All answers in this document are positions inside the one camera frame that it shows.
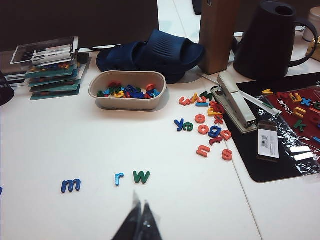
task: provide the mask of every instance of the kettle spout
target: kettle spout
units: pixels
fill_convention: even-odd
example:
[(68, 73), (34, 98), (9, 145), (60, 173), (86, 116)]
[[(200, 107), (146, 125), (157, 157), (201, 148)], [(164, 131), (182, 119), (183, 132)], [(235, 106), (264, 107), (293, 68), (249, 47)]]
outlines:
[(239, 48), (240, 42), (238, 42), (238, 40), (233, 37), (232, 38), (232, 44), (231, 44), (231, 50), (234, 54), (236, 54), (238, 48)]

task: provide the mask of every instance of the barcode label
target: barcode label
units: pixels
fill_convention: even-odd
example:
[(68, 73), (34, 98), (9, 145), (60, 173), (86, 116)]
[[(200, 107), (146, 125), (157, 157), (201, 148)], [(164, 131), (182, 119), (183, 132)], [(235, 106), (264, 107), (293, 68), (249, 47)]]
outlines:
[(263, 148), (268, 147), (268, 136), (262, 135), (262, 147)]
[(258, 130), (258, 155), (279, 158), (278, 133), (276, 131)]

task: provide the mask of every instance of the green letter w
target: green letter w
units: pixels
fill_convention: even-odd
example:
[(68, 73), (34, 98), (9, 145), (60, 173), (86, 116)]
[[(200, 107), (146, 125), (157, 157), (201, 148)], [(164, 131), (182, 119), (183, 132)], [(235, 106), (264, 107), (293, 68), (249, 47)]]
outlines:
[(134, 181), (136, 184), (138, 184), (141, 180), (143, 184), (145, 184), (150, 177), (150, 172), (147, 171), (146, 174), (143, 171), (140, 171), (139, 174), (137, 174), (136, 171), (133, 172)]

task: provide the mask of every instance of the dark background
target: dark background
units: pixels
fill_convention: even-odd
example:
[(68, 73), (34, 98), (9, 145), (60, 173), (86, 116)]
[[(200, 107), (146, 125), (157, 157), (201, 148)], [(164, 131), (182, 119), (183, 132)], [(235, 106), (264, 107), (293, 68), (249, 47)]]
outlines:
[(159, 29), (157, 0), (0, 2), (0, 52), (72, 36), (79, 47), (146, 41)]
[[(235, 32), (245, 32), (248, 29), (251, 17), (255, 12), (255, 9), (259, 2), (260, 0), (241, 0)], [(296, 10), (296, 16), (306, 19), (308, 19), (310, 9), (320, 6), (319, 0), (281, 0), (278, 2), (286, 3), (293, 6)]]

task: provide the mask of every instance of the plastic case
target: plastic case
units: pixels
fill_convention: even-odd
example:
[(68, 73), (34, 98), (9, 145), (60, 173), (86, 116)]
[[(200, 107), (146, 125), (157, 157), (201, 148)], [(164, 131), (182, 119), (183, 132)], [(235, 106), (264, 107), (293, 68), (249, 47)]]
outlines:
[[(147, 85), (154, 84), (160, 94), (149, 99), (98, 97), (97, 93), (106, 90), (111, 82), (121, 83), (122, 86), (132, 85), (144, 93)], [(166, 88), (166, 78), (159, 72), (105, 71), (92, 80), (89, 95), (96, 99), (99, 106), (107, 109), (152, 110), (158, 105)]]
[(78, 53), (78, 37), (64, 37), (16, 47), (11, 64), (45, 66), (74, 61)]

